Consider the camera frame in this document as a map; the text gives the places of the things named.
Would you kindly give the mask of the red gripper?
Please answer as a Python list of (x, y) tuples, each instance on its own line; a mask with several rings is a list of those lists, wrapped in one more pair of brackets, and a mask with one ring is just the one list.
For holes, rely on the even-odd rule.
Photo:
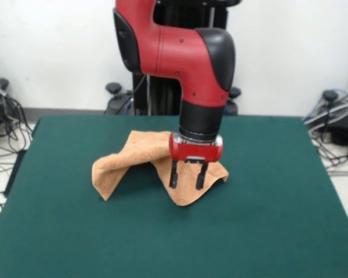
[(223, 153), (223, 138), (217, 135), (215, 141), (210, 143), (199, 143), (187, 140), (178, 133), (171, 133), (169, 136), (169, 152), (172, 158), (170, 188), (176, 188), (178, 182), (177, 164), (178, 160), (204, 161), (201, 163), (201, 170), (197, 176), (195, 188), (200, 191), (204, 187), (206, 172), (208, 170), (207, 162), (217, 162)]

